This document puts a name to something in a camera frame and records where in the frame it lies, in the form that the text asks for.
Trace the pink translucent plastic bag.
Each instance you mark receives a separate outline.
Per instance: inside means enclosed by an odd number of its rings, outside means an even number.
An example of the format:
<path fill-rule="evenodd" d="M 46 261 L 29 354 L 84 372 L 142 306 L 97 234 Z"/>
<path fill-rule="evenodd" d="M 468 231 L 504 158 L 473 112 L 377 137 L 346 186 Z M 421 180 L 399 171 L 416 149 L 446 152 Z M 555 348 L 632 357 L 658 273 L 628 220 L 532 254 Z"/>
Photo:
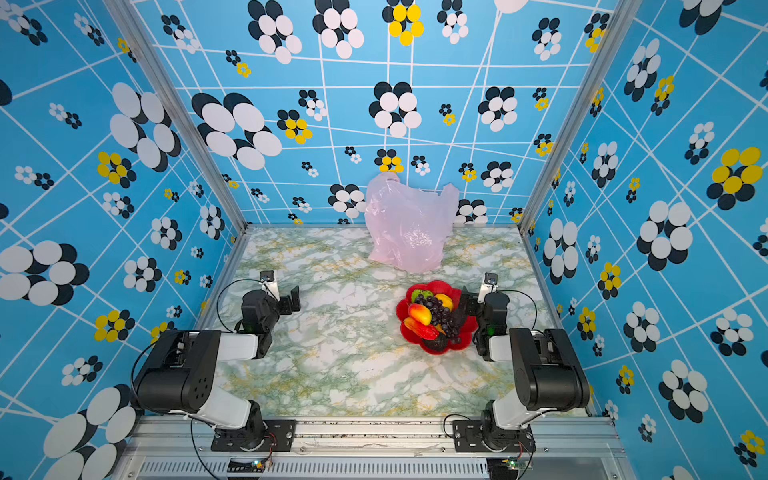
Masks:
<path fill-rule="evenodd" d="M 365 223 L 373 241 L 369 259 L 409 273 L 441 266 L 452 234 L 459 190 L 439 193 L 404 185 L 394 173 L 381 173 L 367 186 Z"/>

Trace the dark purple grape bunch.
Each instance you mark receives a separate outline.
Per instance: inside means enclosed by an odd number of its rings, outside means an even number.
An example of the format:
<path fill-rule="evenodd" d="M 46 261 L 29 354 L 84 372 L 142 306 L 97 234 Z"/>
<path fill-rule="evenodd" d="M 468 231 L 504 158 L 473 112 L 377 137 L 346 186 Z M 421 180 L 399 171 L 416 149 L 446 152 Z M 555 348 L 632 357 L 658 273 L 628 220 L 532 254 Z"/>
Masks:
<path fill-rule="evenodd" d="M 449 319 L 452 311 L 444 308 L 441 303 L 434 298 L 434 296 L 423 302 L 420 302 L 419 304 L 423 304 L 431 310 L 433 316 L 431 325 L 446 337 L 450 338 L 448 336 L 450 333 Z"/>

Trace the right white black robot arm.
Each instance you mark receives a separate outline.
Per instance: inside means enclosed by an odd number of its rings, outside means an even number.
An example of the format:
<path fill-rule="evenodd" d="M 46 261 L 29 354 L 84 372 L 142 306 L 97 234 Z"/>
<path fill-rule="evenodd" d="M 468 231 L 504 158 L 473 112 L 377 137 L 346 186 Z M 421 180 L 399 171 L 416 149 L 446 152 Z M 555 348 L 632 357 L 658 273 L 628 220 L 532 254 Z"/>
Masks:
<path fill-rule="evenodd" d="M 510 328 L 508 305 L 509 297 L 500 291 L 460 296 L 458 310 L 477 322 L 472 342 L 478 355 L 508 368 L 514 389 L 489 401 L 479 420 L 454 423 L 458 451 L 533 453 L 534 420 L 589 403 L 589 383 L 565 330 Z"/>

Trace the red flower-shaped plate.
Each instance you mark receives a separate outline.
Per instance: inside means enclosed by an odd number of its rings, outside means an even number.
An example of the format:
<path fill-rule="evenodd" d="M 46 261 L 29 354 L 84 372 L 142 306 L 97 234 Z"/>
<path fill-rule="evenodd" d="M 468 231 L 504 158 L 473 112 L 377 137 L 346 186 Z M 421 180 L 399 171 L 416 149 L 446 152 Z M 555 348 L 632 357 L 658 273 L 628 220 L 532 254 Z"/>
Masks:
<path fill-rule="evenodd" d="M 431 355 L 464 350 L 478 328 L 477 297 L 444 281 L 415 284 L 396 307 L 401 335 Z"/>

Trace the red yellow mango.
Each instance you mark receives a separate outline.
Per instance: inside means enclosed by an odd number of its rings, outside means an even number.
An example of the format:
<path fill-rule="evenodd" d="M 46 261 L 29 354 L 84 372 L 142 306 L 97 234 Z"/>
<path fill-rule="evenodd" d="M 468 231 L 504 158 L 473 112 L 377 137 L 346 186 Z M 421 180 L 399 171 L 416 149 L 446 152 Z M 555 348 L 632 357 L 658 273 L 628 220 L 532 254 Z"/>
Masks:
<path fill-rule="evenodd" d="M 408 315 L 413 320 L 426 326 L 429 326 L 433 319 L 431 310 L 427 306 L 419 303 L 412 303 L 409 306 Z"/>

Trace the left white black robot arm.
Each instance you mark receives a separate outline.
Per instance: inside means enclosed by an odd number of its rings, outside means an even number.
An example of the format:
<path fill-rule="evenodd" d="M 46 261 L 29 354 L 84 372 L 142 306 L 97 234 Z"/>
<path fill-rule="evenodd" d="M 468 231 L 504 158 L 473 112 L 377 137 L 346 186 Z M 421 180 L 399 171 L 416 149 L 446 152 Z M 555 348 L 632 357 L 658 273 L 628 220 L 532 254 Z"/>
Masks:
<path fill-rule="evenodd" d="M 301 310 L 300 288 L 275 297 L 268 289 L 242 297 L 242 319 L 233 332 L 169 330 L 149 349 L 133 381 L 140 407 L 160 415 L 185 415 L 213 430 L 214 452 L 288 452 L 294 420 L 266 420 L 260 405 L 215 384 L 220 363 L 262 359 L 280 317 Z"/>

